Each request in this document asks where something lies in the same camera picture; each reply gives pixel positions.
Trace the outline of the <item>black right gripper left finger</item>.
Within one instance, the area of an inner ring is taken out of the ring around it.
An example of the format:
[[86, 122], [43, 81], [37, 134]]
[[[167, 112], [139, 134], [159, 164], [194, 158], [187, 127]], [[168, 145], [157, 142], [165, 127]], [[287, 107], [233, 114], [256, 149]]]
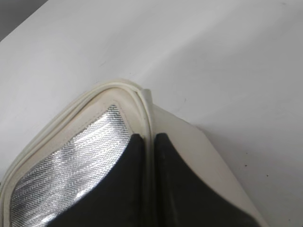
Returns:
[[68, 208], [50, 227], [142, 226], [144, 142], [133, 134], [117, 163], [87, 195]]

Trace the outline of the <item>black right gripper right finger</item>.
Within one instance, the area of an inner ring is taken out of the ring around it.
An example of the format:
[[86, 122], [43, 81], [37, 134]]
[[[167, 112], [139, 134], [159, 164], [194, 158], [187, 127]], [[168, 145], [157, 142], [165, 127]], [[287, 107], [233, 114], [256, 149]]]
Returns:
[[237, 210], [189, 168], [165, 133], [154, 141], [160, 227], [235, 227]]

